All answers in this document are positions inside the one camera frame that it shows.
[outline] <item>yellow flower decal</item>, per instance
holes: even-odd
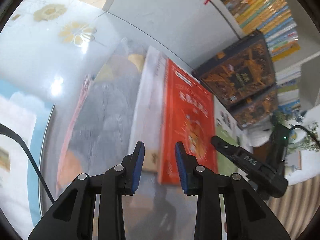
[[[64,4],[48,4],[42,7],[40,10],[37,10],[33,14],[33,19],[37,22],[42,20],[49,21],[59,17],[66,11],[67,8],[64,6]]]
[[[62,42],[70,43],[82,47],[85,43],[94,40],[92,33],[97,31],[96,28],[89,28],[89,24],[71,22],[61,28],[60,37],[64,37]]]

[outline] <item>red book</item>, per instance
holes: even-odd
[[[187,154],[217,172],[212,95],[193,77],[167,60],[159,183],[179,184],[175,144],[182,141]]]

